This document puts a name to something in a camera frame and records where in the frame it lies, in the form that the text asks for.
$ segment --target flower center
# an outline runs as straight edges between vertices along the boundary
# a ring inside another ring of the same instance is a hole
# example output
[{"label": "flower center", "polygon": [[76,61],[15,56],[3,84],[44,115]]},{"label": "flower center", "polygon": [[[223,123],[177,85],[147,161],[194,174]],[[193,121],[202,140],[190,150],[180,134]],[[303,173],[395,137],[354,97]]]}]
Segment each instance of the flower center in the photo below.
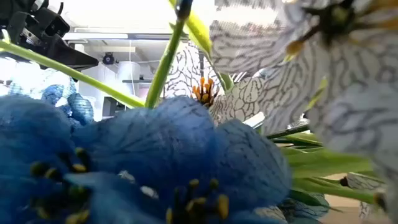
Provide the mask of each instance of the flower center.
[{"label": "flower center", "polygon": [[175,189],[174,208],[167,209],[167,224],[205,224],[211,217],[224,220],[228,216],[229,200],[220,194],[214,203],[210,202],[210,195],[218,188],[218,181],[210,181],[209,187],[199,197],[194,197],[199,180],[191,180],[184,197],[180,189]]},{"label": "flower center", "polygon": [[398,17],[388,19],[377,23],[361,22],[360,19],[371,13],[382,9],[398,7],[397,0],[372,0],[363,11],[355,13],[353,8],[354,0],[343,0],[340,3],[333,3],[323,9],[315,9],[312,7],[303,7],[303,10],[312,16],[318,16],[319,22],[312,27],[306,34],[298,40],[291,42],[286,52],[288,57],[297,55],[303,48],[303,43],[310,39],[314,34],[320,32],[322,43],[326,49],[330,49],[333,41],[338,37],[347,37],[347,39],[356,45],[364,46],[363,42],[352,39],[349,34],[354,30],[363,29],[398,29]]},{"label": "flower center", "polygon": [[[75,152],[81,162],[79,164],[73,164],[67,154],[59,154],[58,157],[70,172],[88,172],[90,169],[89,155],[80,147],[76,148]],[[65,181],[60,169],[45,162],[34,162],[30,166],[30,173],[36,178],[50,179],[62,186],[61,190],[46,197],[31,198],[30,207],[37,211],[40,218],[54,220],[60,218],[64,211],[68,211],[72,214],[67,216],[67,224],[81,224],[87,221],[90,214],[88,210],[90,190]]]},{"label": "flower center", "polygon": [[193,86],[192,93],[195,95],[197,101],[206,108],[209,108],[214,103],[214,99],[220,90],[217,88],[216,93],[212,95],[213,87],[214,81],[209,78],[208,83],[205,83],[205,78],[203,77],[200,78],[200,86]]}]

